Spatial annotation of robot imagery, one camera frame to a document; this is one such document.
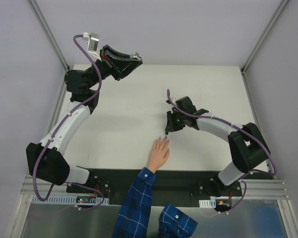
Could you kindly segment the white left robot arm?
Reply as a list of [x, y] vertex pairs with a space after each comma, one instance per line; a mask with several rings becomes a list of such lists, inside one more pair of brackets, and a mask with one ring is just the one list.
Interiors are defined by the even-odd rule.
[[99, 94], [92, 87], [109, 76], [119, 81], [143, 63], [139, 54], [128, 55], [108, 45], [100, 50], [100, 59], [85, 70], [71, 69], [64, 77], [70, 102], [53, 129], [39, 143], [26, 148], [29, 173], [54, 185], [77, 183], [85, 193], [92, 192], [94, 179], [88, 169], [70, 165], [64, 158], [74, 134], [97, 107]]

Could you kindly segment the blue plaid sleeve forearm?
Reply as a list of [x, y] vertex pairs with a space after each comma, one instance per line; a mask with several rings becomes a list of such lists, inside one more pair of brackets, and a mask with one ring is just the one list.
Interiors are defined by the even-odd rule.
[[145, 238], [152, 205], [152, 187], [156, 176], [144, 167], [133, 181], [120, 208], [113, 238]]

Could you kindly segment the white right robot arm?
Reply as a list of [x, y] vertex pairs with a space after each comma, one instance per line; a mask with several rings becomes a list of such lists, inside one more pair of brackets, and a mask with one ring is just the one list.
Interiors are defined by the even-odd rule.
[[231, 162], [203, 186], [208, 195], [226, 195], [236, 181], [251, 172], [258, 172], [256, 167], [270, 159], [270, 150], [254, 123], [235, 125], [214, 116], [208, 110], [196, 109], [187, 96], [175, 102], [170, 99], [166, 102], [172, 108], [166, 113], [165, 134], [190, 127], [208, 132], [229, 144]]

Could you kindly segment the person's left hand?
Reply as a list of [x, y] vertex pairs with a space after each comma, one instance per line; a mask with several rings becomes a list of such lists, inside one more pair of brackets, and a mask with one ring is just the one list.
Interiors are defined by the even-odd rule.
[[161, 166], [163, 166], [169, 158], [169, 140], [167, 137], [161, 139], [159, 137], [153, 144], [149, 155], [147, 168], [155, 173]]

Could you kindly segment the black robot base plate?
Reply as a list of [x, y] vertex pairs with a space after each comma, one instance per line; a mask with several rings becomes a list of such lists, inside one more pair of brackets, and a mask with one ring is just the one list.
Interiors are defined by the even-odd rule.
[[[121, 205], [140, 170], [92, 169], [87, 182], [109, 199], [110, 205]], [[218, 171], [157, 171], [153, 185], [152, 205], [171, 203], [176, 207], [198, 207], [200, 200], [211, 197], [241, 197], [241, 185], [222, 186], [216, 182]]]

